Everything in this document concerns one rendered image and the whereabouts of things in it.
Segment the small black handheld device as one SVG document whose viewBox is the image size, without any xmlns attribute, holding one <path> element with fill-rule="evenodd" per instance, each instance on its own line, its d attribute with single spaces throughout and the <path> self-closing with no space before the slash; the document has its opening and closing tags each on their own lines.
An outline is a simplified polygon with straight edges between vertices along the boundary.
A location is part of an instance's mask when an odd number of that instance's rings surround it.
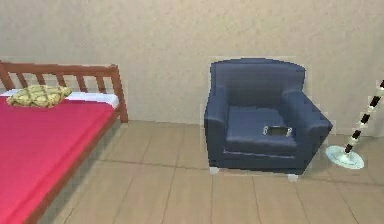
<svg viewBox="0 0 384 224">
<path fill-rule="evenodd" d="M 267 136 L 284 136 L 289 137 L 292 133 L 291 127 L 286 126 L 265 126 L 263 134 Z"/>
</svg>

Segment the yellow patterned pillow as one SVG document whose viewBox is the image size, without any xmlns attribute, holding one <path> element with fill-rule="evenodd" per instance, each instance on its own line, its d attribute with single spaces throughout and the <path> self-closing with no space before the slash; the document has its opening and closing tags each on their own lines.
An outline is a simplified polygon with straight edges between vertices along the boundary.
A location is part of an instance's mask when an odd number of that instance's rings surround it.
<svg viewBox="0 0 384 224">
<path fill-rule="evenodd" d="M 72 93 L 69 87 L 31 85 L 8 96 L 10 106 L 51 108 L 60 104 Z"/>
</svg>

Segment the striped floor lamp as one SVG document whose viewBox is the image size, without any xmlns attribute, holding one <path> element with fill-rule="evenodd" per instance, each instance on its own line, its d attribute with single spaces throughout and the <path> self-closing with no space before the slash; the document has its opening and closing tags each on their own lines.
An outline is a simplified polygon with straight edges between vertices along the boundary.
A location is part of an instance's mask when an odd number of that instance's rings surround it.
<svg viewBox="0 0 384 224">
<path fill-rule="evenodd" d="M 326 148 L 325 155 L 334 164 L 352 170 L 362 169 L 365 165 L 362 157 L 353 151 L 353 148 L 358 144 L 362 129 L 367 126 L 371 115 L 376 110 L 380 100 L 384 97 L 384 80 L 377 87 L 377 91 L 372 97 L 366 111 L 363 113 L 358 127 L 349 137 L 345 146 L 332 145 Z"/>
</svg>

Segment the red bed with wooden frame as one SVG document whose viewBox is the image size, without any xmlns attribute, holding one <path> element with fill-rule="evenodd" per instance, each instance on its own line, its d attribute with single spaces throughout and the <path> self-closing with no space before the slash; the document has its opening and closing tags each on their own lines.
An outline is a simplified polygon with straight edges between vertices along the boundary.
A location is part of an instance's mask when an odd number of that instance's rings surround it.
<svg viewBox="0 0 384 224">
<path fill-rule="evenodd" d="M 79 90 L 51 108 L 11 106 L 26 73 L 53 75 L 64 86 L 76 78 Z M 119 68 L 112 64 L 59 65 L 0 60 L 0 224 L 36 224 L 47 207 L 117 120 L 128 112 Z"/>
</svg>

